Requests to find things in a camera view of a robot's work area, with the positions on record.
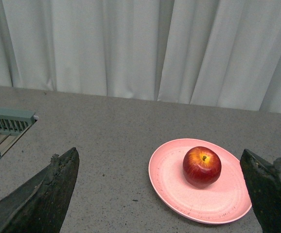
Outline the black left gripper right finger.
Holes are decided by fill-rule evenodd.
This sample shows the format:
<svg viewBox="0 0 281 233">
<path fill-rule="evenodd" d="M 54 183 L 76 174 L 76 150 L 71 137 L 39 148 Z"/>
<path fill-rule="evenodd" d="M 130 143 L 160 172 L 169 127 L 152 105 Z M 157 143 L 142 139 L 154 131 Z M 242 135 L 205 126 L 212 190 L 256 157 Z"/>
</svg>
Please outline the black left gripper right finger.
<svg viewBox="0 0 281 233">
<path fill-rule="evenodd" d="M 240 166 L 262 231 L 281 233 L 281 157 L 271 164 L 245 149 Z"/>
</svg>

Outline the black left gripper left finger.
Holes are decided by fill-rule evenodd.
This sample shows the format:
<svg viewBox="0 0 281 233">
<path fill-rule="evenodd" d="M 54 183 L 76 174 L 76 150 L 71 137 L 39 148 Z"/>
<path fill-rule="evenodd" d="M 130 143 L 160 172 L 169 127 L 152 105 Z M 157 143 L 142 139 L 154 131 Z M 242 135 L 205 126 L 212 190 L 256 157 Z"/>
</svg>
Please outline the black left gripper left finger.
<svg viewBox="0 0 281 233">
<path fill-rule="evenodd" d="M 58 233 L 69 208 L 79 169 L 71 148 L 0 200 L 0 233 Z"/>
</svg>

